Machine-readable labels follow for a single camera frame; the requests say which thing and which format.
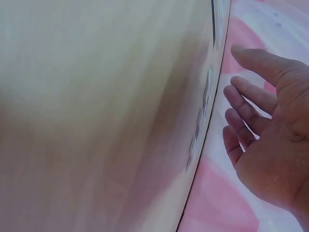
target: pink pattern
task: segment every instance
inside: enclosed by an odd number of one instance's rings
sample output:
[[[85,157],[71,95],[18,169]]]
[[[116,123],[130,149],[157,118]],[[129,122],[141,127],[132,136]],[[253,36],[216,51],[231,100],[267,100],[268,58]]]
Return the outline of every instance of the pink pattern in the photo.
[[[201,160],[179,232],[257,232],[258,219],[220,167]]]

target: finger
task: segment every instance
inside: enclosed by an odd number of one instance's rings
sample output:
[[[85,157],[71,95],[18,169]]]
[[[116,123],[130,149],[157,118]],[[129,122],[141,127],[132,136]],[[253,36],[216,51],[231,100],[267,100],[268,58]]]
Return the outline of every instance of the finger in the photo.
[[[236,133],[230,126],[224,127],[223,140],[227,154],[234,166],[242,156],[243,150],[239,144]]]
[[[225,87],[224,95],[240,117],[247,123],[249,128],[260,136],[270,122],[270,119],[262,117],[257,110],[241,96],[234,86]]]
[[[285,59],[262,49],[248,49],[234,44],[231,53],[235,60],[245,69],[253,71],[273,86],[288,74],[304,67],[304,63]]]
[[[278,105],[277,96],[268,91],[251,84],[240,76],[234,76],[231,84],[236,87],[238,92],[245,98],[256,104],[261,110],[272,115]]]
[[[229,126],[231,126],[233,130],[236,132],[236,135],[240,143],[245,148],[248,148],[251,144],[253,144],[256,141],[255,136],[244,124],[240,115],[237,113],[235,109],[228,109],[225,113],[225,118]]]

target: pink and white fabric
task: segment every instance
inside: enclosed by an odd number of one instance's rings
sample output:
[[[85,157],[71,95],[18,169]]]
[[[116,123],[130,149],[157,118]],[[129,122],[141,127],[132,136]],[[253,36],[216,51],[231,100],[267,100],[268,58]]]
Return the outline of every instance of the pink and white fabric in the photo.
[[[230,55],[239,43],[309,64],[308,0],[233,0],[222,73],[209,132],[179,232],[301,232],[287,211],[256,198],[238,180],[226,154],[222,129],[230,108],[223,89],[234,75],[275,92]]]

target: skin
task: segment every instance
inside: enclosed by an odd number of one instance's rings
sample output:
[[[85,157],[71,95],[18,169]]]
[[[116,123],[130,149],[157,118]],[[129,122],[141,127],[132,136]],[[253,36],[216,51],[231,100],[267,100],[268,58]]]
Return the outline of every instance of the skin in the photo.
[[[309,231],[309,66],[239,45],[231,52],[243,68],[275,86],[277,95],[242,77],[231,79],[224,89],[232,106],[223,130],[227,153],[240,181],[253,194],[290,211]]]

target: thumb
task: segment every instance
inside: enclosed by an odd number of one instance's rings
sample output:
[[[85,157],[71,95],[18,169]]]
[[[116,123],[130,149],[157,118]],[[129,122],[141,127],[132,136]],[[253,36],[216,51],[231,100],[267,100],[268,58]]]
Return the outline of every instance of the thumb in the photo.
[[[309,136],[309,67],[262,49],[233,45],[231,53],[245,69],[255,72],[276,87],[278,102],[292,130]]]

